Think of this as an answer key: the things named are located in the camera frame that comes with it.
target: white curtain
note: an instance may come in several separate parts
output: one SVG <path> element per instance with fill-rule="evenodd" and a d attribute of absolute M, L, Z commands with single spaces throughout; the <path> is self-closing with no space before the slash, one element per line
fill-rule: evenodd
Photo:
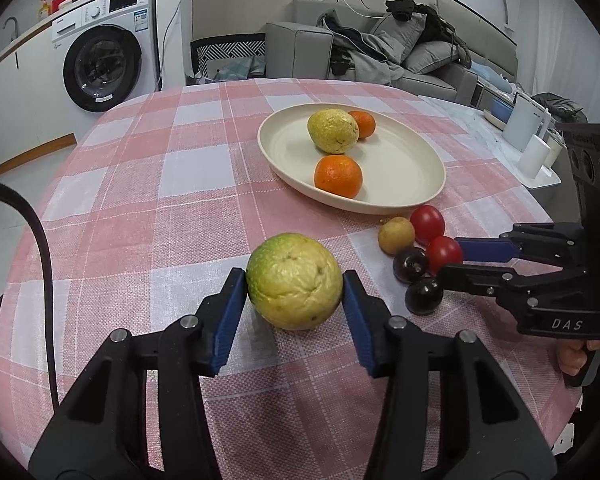
<path fill-rule="evenodd" d="M 537 8 L 523 2 L 518 20 L 518 49 L 526 53 L 519 72 L 533 74 L 523 86 L 533 94 L 572 99 L 584 107 L 589 122 L 600 123 L 600 35 L 575 1 L 537 1 Z M 528 55 L 533 51 L 535 57 Z"/>

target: blue gripper pad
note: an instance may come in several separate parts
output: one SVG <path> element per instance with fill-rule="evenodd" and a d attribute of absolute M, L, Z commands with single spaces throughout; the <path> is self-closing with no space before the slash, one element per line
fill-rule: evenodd
<path fill-rule="evenodd" d="M 246 300 L 246 273 L 234 267 L 220 293 L 204 298 L 197 309 L 195 315 L 203 322 L 203 375 L 214 377 L 228 361 Z"/>
<path fill-rule="evenodd" d="M 465 262 L 494 262 L 505 264 L 520 256 L 520 249 L 509 240 L 497 238 L 456 238 Z"/>
<path fill-rule="evenodd" d="M 347 270 L 343 278 L 342 307 L 357 358 L 371 377 L 386 377 L 395 362 L 384 329 L 391 314 L 384 301 L 366 293 L 355 270 Z"/>

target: soap bottle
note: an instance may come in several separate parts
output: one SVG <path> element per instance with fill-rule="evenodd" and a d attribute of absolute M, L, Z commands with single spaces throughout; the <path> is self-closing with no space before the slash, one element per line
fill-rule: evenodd
<path fill-rule="evenodd" d="M 49 16 L 51 16 L 51 6 L 48 4 L 47 0 L 42 0 L 42 7 L 37 11 L 37 21 L 41 22 Z"/>

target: washing machine door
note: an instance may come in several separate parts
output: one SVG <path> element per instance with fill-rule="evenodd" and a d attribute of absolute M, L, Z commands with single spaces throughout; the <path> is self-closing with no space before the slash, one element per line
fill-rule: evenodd
<path fill-rule="evenodd" d="M 73 102 L 90 112 L 105 112 L 132 92 L 142 69 L 135 36 L 115 25 L 83 32 L 64 59 L 64 86 Z"/>

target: white kettle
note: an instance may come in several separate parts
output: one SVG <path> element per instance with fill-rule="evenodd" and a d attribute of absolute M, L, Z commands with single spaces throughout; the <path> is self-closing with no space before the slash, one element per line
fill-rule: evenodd
<path fill-rule="evenodd" d="M 502 137 L 520 152 L 534 135 L 542 139 L 552 121 L 549 110 L 536 103 L 528 95 L 518 92 L 516 104 L 511 112 Z"/>

